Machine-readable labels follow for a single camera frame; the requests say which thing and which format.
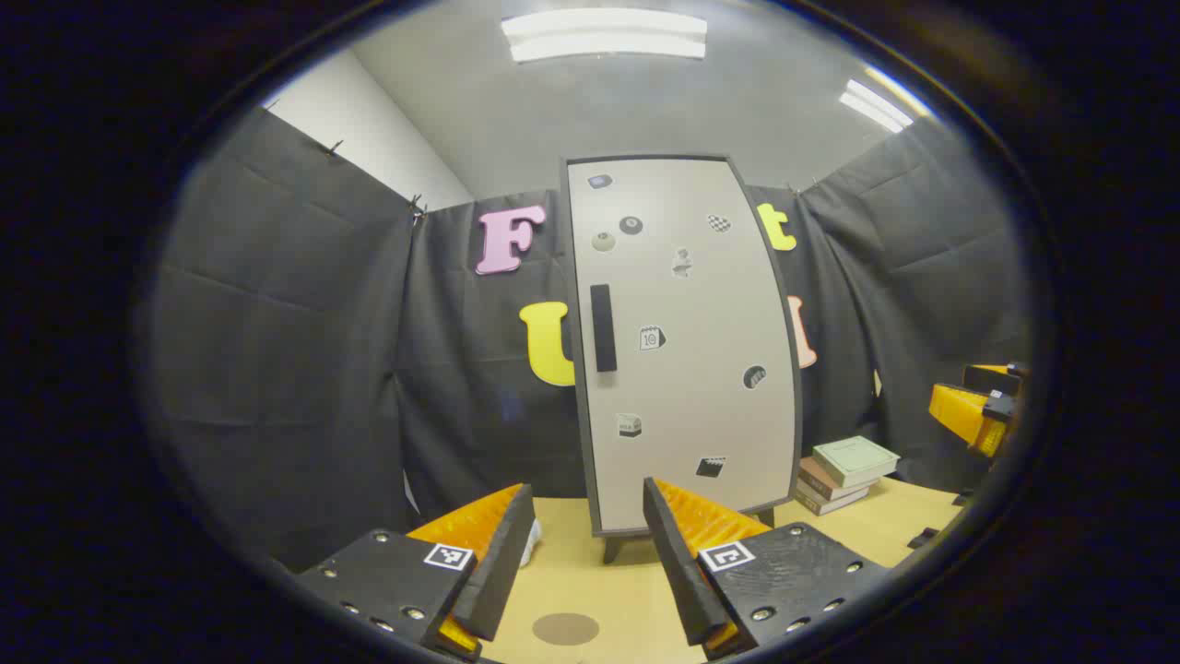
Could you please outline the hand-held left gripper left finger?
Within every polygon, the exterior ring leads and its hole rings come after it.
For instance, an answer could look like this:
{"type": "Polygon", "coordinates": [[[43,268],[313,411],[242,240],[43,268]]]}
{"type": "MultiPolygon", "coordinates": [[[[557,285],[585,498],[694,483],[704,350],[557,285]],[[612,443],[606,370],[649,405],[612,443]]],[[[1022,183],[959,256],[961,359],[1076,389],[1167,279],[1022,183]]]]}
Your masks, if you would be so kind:
{"type": "Polygon", "coordinates": [[[408,533],[371,530],[300,572],[299,586],[379,635],[477,660],[502,627],[535,520],[535,492],[514,484],[408,533]]]}

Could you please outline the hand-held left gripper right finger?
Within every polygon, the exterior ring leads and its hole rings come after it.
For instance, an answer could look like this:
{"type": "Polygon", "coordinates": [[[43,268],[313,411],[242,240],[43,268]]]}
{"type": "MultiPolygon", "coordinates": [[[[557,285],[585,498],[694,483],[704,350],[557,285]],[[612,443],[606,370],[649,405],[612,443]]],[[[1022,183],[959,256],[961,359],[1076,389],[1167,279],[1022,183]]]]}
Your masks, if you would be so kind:
{"type": "Polygon", "coordinates": [[[690,646],[720,660],[846,613],[891,571],[802,522],[771,527],[655,478],[643,517],[690,646]]]}

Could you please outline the brown round coaster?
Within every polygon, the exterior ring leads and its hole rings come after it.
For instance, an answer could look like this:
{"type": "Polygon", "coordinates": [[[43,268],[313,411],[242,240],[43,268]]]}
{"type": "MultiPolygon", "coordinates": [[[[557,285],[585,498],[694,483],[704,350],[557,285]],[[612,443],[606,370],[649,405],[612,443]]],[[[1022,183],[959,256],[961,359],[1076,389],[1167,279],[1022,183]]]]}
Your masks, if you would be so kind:
{"type": "Polygon", "coordinates": [[[601,626],[590,614],[557,612],[542,614],[532,625],[535,638],[549,646],[585,646],[598,638],[601,626]]]}

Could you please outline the black cabinet door handle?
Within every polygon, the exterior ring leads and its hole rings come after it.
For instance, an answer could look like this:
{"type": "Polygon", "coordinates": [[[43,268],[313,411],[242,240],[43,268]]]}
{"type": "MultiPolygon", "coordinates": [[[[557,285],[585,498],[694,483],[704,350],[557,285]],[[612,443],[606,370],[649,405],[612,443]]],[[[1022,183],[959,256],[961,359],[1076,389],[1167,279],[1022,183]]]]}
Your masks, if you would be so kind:
{"type": "Polygon", "coordinates": [[[596,370],[617,372],[617,350],[614,331],[614,308],[610,285],[596,283],[590,287],[591,318],[594,318],[594,346],[596,370]]]}

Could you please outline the pale green book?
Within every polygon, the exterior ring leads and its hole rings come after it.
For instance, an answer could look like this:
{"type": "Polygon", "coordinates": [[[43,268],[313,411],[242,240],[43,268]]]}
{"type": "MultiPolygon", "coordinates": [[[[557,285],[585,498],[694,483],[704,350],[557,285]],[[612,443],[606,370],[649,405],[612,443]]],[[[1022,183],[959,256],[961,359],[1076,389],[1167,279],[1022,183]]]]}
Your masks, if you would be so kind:
{"type": "Polygon", "coordinates": [[[844,438],[830,443],[815,445],[812,455],[819,467],[840,488],[861,486],[879,480],[897,469],[902,456],[884,448],[868,438],[844,438]]]}

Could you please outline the grey-brown book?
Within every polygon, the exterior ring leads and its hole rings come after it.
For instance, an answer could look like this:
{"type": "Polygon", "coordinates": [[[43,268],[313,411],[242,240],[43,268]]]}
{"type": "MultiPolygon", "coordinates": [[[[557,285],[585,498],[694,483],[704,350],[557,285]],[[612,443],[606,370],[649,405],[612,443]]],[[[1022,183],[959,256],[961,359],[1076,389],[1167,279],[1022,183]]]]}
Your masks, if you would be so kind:
{"type": "Polygon", "coordinates": [[[834,509],[843,509],[850,504],[856,504],[865,499],[865,497],[868,497],[872,488],[873,486],[868,486],[845,497],[822,499],[822,497],[818,495],[818,493],[809,487],[808,484],[804,484],[802,480],[800,480],[796,484],[796,487],[793,488],[793,497],[794,500],[800,502],[802,507],[808,509],[814,517],[826,517],[826,514],[833,513],[834,509]]]}

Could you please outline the brown book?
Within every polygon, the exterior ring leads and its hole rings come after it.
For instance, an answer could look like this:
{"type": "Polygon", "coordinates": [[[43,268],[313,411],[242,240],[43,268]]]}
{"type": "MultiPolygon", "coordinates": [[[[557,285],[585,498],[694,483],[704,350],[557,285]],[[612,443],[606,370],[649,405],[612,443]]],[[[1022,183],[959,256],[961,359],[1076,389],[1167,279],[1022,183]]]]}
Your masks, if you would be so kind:
{"type": "Polygon", "coordinates": [[[809,489],[814,491],[822,501],[830,502],[844,497],[851,497],[857,492],[863,489],[868,489],[868,487],[874,486],[880,481],[880,478],[873,480],[865,480],[865,482],[856,484],[856,486],[838,486],[834,479],[830,476],[830,472],[822,469],[822,466],[817,461],[814,456],[801,458],[799,466],[799,476],[802,484],[809,486],[809,489]]]}

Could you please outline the black backdrop cloth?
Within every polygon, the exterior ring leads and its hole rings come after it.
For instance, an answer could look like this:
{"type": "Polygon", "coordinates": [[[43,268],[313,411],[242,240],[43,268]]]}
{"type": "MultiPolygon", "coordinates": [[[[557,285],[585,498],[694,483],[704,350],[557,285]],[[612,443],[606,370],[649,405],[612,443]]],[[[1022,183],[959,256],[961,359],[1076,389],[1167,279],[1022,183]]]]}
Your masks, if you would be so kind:
{"type": "MultiPolygon", "coordinates": [[[[778,255],[796,316],[802,451],[864,434],[902,480],[977,487],[985,459],[927,416],[966,364],[1024,362],[1016,210],[933,119],[796,192],[778,255]]],[[[248,548],[300,571],[514,484],[586,500],[579,396],[520,318],[572,294],[560,186],[413,221],[400,193],[266,111],[186,182],[148,300],[150,383],[183,484],[248,548]]]]}

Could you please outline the long ceiling light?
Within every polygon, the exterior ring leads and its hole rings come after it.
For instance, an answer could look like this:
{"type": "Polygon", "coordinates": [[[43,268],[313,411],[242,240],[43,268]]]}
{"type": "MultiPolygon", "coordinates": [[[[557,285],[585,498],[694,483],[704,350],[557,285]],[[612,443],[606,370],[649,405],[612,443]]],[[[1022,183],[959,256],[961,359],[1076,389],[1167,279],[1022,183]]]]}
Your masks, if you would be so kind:
{"type": "Polygon", "coordinates": [[[514,63],[520,64],[615,53],[701,60],[708,22],[666,11],[581,7],[505,18],[502,34],[514,63]]]}

